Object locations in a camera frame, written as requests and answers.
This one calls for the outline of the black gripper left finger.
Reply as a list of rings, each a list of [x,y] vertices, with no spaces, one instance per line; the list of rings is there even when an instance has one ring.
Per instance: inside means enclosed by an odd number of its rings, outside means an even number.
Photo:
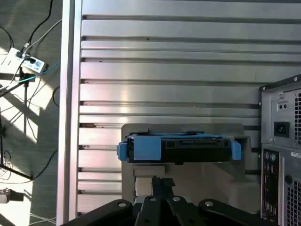
[[[152,179],[151,195],[135,198],[134,203],[117,199],[96,208],[64,226],[158,226],[161,221],[163,198],[160,178]]]

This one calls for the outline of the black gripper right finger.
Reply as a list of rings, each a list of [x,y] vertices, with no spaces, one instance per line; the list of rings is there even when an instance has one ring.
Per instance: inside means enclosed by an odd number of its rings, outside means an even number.
[[[250,214],[214,199],[204,199],[198,205],[175,195],[171,178],[162,179],[162,216],[167,226],[276,226],[255,214]]]

